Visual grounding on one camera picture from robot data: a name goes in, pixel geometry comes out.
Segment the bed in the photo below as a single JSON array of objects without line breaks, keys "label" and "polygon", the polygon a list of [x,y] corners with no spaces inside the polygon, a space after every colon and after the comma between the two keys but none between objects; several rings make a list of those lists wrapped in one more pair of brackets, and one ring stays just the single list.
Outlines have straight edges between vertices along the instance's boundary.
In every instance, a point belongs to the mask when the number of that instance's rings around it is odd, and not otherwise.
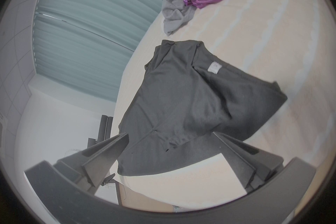
[{"label": "bed", "polygon": [[[266,81],[277,81],[288,100],[245,142],[278,154],[286,165],[300,157],[318,166],[336,144],[336,24],[329,0],[223,0],[197,9],[167,37],[160,13],[124,70],[111,135],[144,77],[144,65],[163,39],[200,40],[221,60]],[[111,168],[117,173],[118,164]],[[150,198],[201,209],[246,194],[222,155],[120,183]]]}]

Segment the gray knit garment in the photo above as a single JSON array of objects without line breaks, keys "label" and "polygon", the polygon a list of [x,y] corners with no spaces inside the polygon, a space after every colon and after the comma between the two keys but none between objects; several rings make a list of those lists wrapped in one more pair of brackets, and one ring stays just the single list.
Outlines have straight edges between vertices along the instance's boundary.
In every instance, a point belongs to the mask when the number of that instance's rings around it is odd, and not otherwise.
[{"label": "gray knit garment", "polygon": [[183,0],[163,0],[162,14],[163,30],[167,36],[180,28],[181,25],[191,20],[194,16],[196,7],[186,6]]}]

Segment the clothing tag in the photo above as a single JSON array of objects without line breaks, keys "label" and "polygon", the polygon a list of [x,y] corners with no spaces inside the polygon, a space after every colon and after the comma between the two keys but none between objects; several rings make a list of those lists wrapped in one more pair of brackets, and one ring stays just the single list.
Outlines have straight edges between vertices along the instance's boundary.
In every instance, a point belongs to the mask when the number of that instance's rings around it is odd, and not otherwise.
[{"label": "clothing tag", "polygon": [[208,72],[212,72],[214,74],[217,74],[218,71],[222,68],[222,65],[220,65],[218,62],[212,62],[211,65],[208,68]]}]

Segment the curtain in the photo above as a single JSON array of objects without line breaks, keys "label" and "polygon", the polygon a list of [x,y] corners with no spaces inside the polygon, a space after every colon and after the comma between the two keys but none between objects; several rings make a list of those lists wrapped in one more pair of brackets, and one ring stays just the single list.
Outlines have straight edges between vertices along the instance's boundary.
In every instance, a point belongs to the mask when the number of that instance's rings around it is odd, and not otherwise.
[{"label": "curtain", "polygon": [[38,0],[37,73],[116,101],[126,64],[161,5],[162,0]]}]

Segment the curtain fold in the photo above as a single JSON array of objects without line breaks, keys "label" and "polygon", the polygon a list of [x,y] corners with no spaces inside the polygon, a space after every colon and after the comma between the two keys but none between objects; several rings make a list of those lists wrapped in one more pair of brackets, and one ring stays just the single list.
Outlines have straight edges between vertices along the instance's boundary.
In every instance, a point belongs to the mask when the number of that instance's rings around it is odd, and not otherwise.
[{"label": "curtain fold", "polygon": [[38,0],[37,73],[116,101],[122,73],[162,0]]}]

